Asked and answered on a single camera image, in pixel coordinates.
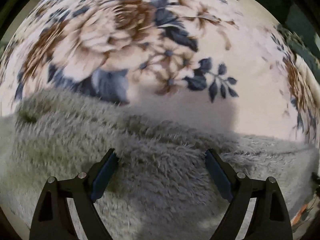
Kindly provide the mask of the grey fleece pants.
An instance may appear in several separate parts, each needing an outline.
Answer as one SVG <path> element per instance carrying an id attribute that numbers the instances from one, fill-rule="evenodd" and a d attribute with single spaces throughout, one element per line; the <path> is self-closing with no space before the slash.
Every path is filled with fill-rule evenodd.
<path id="1" fill-rule="evenodd" d="M 30 226 L 49 177 L 74 178 L 110 148 L 119 168 L 95 207 L 114 239 L 209 239 L 228 206 L 205 168 L 209 148 L 251 178 L 276 178 L 290 216 L 311 197 L 319 160 L 303 142 L 203 132 L 44 90 L 1 118 L 1 203 Z"/>

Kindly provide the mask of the floral bed blanket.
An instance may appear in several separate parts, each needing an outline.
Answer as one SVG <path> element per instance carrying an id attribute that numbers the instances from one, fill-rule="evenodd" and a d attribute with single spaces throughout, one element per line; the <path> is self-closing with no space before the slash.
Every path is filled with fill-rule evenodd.
<path id="1" fill-rule="evenodd" d="M 45 88 L 202 131 L 319 145 L 319 84 L 255 0 L 32 0 L 1 54 L 1 115 Z"/>

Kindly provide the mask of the dark green quilt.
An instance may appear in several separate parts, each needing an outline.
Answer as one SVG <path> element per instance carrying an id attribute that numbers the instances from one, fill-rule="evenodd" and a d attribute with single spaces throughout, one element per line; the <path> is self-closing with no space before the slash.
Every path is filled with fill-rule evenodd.
<path id="1" fill-rule="evenodd" d="M 255 0 L 319 58 L 319 0 Z"/>

